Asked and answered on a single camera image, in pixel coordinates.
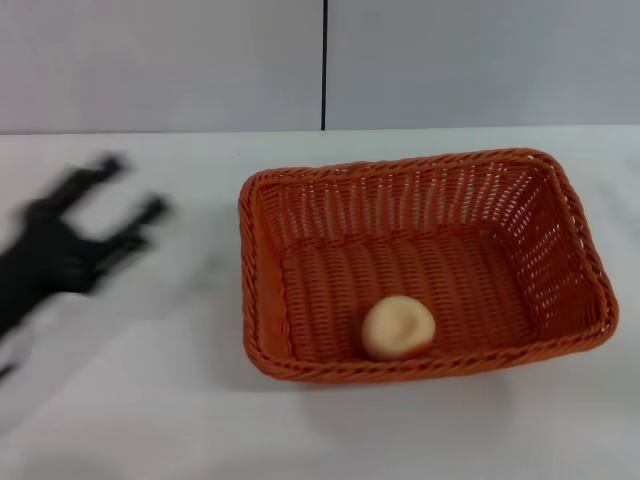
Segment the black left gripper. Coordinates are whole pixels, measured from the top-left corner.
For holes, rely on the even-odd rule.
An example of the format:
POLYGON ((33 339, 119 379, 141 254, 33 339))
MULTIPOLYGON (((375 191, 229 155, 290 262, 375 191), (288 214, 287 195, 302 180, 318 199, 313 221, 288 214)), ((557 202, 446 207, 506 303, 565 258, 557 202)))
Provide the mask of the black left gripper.
MULTIPOLYGON (((73 168, 48 194, 48 202, 72 206, 124 171, 124 161, 115 155, 73 168)), ((149 196, 106 238, 94 240, 79 236, 61 216, 42 207, 38 201, 30 208, 24 230, 1 255, 2 336, 56 294, 90 294, 103 278, 146 248, 145 229, 171 211, 164 196, 149 196)))

